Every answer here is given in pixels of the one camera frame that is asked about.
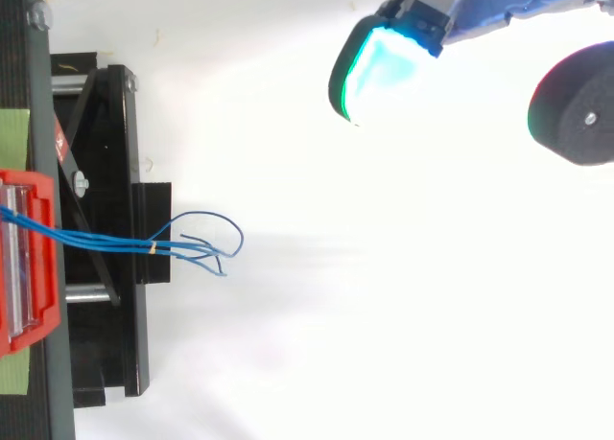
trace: robotic arm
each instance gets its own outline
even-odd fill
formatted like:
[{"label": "robotic arm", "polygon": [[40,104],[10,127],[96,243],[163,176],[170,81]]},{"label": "robotic arm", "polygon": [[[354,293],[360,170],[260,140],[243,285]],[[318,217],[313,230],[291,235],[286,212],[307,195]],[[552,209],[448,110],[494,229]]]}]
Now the robotic arm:
[{"label": "robotic arm", "polygon": [[[594,5],[614,15],[614,0],[389,0],[358,23],[343,46],[329,82],[330,102],[356,123],[361,106],[378,100],[380,92],[368,93],[370,84],[380,89],[410,80],[446,44],[504,28],[512,18]],[[559,63],[531,102],[532,136],[577,164],[614,161],[608,128],[614,126],[614,89],[604,89],[614,86],[613,44],[589,47]]]}]

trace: green led light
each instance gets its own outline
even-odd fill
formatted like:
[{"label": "green led light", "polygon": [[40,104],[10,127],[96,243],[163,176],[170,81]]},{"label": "green led light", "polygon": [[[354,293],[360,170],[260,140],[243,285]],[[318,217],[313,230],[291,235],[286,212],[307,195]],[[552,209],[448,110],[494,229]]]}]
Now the green led light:
[{"label": "green led light", "polygon": [[359,123],[366,110],[373,111],[385,104],[387,97],[398,95],[399,89],[413,83],[422,67],[433,60],[413,39],[390,28],[371,30],[345,78],[343,114]]}]

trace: green tape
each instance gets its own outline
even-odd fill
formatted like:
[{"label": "green tape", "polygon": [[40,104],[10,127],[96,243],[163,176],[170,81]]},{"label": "green tape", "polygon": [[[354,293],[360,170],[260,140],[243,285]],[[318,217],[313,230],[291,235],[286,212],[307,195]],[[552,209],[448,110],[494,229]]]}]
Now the green tape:
[{"label": "green tape", "polygon": [[[0,109],[0,169],[26,170],[29,123],[30,109]],[[0,395],[27,395],[29,378],[30,349],[0,359]]]},{"label": "green tape", "polygon": [[30,109],[0,109],[0,168],[26,170]]},{"label": "green tape", "polygon": [[30,348],[0,359],[0,395],[28,395]]}]

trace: black foam pad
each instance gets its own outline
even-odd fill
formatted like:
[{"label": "black foam pad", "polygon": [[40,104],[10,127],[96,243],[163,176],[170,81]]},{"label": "black foam pad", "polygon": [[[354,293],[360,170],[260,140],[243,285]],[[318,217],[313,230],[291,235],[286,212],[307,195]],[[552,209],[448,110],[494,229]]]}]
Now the black foam pad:
[{"label": "black foam pad", "polygon": [[[597,117],[587,123],[590,113]],[[531,100],[529,131],[575,164],[614,161],[614,42],[580,50],[548,73]]]}]

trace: metal rod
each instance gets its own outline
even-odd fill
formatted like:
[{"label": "metal rod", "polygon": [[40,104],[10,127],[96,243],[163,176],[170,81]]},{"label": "metal rod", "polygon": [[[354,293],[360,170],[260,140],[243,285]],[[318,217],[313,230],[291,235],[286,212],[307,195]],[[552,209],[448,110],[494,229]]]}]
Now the metal rod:
[{"label": "metal rod", "polygon": [[86,80],[86,74],[53,76],[51,78],[51,91],[54,95],[79,95]]},{"label": "metal rod", "polygon": [[102,303],[110,301],[106,287],[103,284],[74,284],[66,286],[66,302]]}]

